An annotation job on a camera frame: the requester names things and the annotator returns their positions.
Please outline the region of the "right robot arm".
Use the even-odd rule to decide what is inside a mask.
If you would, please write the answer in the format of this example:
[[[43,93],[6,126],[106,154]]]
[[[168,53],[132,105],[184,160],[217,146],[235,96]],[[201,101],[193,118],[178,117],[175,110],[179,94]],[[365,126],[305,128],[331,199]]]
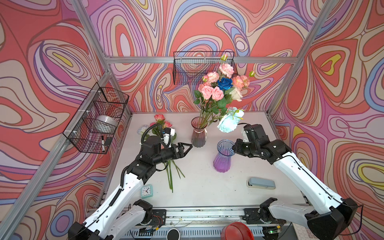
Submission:
[[[310,206],[287,204],[269,198],[260,204],[257,216],[263,223],[286,220],[299,224],[320,240],[334,240],[352,222],[358,204],[325,185],[281,140],[270,141],[263,126],[244,124],[243,138],[232,147],[236,154],[260,158],[285,174],[310,202]]]

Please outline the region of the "blue rose stem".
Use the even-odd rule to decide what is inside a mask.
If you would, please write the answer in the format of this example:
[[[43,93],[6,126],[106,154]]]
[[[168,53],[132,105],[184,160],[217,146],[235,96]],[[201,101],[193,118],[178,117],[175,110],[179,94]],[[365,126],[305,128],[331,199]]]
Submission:
[[[218,80],[218,87],[222,91],[227,91],[233,87],[233,80],[228,78],[221,78]]]

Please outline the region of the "light pink rose stem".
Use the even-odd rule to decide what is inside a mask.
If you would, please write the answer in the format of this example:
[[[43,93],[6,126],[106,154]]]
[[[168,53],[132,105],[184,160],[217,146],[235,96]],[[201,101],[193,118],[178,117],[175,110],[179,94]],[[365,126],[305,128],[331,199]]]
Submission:
[[[224,97],[224,92],[219,88],[215,87],[213,92],[212,92],[212,99],[214,101],[220,101]]]

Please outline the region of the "blue purple glass vase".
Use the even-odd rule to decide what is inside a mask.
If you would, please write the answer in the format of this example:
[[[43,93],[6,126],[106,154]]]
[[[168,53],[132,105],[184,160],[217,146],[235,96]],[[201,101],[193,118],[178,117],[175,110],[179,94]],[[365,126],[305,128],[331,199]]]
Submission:
[[[231,159],[235,154],[232,147],[234,142],[230,140],[221,140],[217,144],[218,154],[216,155],[213,166],[219,173],[226,173],[231,167]]]

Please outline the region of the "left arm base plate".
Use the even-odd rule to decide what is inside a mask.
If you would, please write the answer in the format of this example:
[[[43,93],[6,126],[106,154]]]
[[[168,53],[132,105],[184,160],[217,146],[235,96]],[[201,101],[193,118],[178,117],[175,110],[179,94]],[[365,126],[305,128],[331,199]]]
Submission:
[[[148,223],[139,223],[136,227],[160,228],[166,223],[166,216],[166,209],[155,209],[153,210],[152,218]]]

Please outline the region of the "pink glass vase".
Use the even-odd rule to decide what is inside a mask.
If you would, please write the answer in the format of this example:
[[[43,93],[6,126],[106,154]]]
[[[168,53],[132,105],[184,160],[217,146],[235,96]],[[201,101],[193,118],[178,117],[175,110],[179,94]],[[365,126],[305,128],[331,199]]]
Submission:
[[[193,127],[192,145],[196,148],[201,148],[207,141],[207,125],[203,117],[195,117],[191,121]]]

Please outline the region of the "small pink rosebud stem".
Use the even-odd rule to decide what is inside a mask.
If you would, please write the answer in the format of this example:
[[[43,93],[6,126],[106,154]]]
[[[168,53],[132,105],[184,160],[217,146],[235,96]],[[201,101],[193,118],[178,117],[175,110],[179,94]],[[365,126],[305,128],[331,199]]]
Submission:
[[[208,84],[200,84],[198,87],[198,91],[201,94],[201,97],[200,97],[201,117],[205,118],[207,115],[206,110],[209,108],[211,104],[214,88]]]

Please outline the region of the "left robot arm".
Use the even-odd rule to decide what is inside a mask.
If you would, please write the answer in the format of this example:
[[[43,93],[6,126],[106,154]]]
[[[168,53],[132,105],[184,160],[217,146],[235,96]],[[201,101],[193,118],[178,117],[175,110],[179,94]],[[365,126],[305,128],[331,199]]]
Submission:
[[[166,144],[158,136],[142,142],[135,160],[125,167],[120,184],[104,203],[83,223],[75,222],[69,228],[70,240],[119,240],[138,224],[147,224],[153,217],[153,206],[139,199],[122,214],[133,196],[157,172],[157,165],[184,158],[192,144]]]

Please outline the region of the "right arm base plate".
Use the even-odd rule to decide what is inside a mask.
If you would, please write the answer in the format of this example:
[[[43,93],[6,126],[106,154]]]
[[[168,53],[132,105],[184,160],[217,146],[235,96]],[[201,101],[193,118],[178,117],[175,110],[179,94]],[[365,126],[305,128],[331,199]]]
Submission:
[[[272,216],[268,208],[246,208],[242,219],[248,225],[264,224],[264,225],[284,225],[286,220],[276,219]]]

